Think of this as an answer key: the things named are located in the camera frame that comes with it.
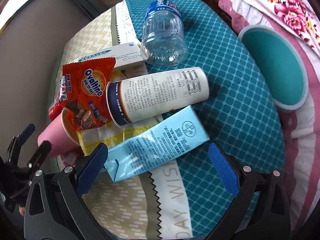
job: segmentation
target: clear plastic bottle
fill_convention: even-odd
[[[168,0],[151,3],[143,25],[142,58],[153,65],[175,66],[187,55],[183,22],[175,3]]]

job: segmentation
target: silver screw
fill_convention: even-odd
[[[273,175],[275,175],[276,177],[280,176],[280,172],[279,171],[273,171]]]
[[[243,166],[243,170],[245,172],[250,172],[251,171],[251,167],[250,166]]]
[[[41,174],[42,174],[42,171],[41,171],[41,170],[36,171],[36,176],[37,176],[37,177],[40,176]]]
[[[69,173],[69,172],[71,172],[73,170],[73,168],[71,167],[71,166],[68,166],[68,167],[65,167],[64,168],[64,172],[65,173]]]

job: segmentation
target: pink paper cup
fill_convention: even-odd
[[[68,122],[68,110],[63,109],[48,127],[39,135],[38,145],[49,141],[52,145],[49,158],[57,157],[80,146],[76,131],[71,129]]]

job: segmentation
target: light blue carton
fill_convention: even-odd
[[[111,179],[117,182],[176,159],[208,140],[193,108],[187,106],[109,150],[104,166]]]

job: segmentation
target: circular logo on carton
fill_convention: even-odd
[[[84,72],[81,88],[87,95],[101,97],[106,89],[106,85],[106,79],[101,71],[87,69]]]
[[[196,135],[196,127],[190,121],[185,121],[182,124],[182,131],[188,137],[193,137]]]

